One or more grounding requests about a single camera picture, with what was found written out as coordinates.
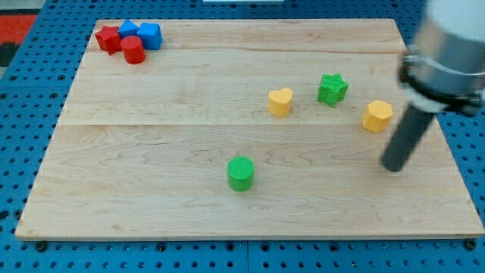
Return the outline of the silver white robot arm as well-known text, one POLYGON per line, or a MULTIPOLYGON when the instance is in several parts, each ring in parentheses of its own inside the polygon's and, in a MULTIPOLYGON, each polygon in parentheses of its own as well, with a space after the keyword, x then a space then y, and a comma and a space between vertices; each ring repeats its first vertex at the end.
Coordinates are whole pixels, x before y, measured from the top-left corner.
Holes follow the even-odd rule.
POLYGON ((484 106, 484 2, 428 1, 399 82, 409 104, 380 162, 401 171, 436 114, 473 117, 484 106))

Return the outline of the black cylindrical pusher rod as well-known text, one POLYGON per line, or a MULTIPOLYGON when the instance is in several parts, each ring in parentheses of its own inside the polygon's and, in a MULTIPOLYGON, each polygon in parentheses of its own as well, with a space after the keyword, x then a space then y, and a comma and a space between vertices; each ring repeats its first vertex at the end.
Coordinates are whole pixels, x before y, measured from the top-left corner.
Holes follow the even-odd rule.
POLYGON ((408 104, 402 118, 390 138, 380 162, 388 171, 401 171, 422 136, 435 117, 434 113, 422 111, 408 104))

